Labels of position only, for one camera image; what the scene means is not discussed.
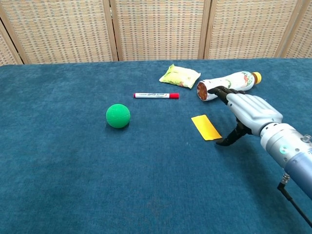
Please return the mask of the right silver and black robot hand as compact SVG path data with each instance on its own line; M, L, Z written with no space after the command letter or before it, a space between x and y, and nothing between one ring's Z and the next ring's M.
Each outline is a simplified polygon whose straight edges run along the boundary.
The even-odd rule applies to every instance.
M219 97L235 115L237 122L226 138L216 142L219 146L230 146L246 134L258 137L267 125L282 122L282 114L258 96L224 86L212 88L208 93Z

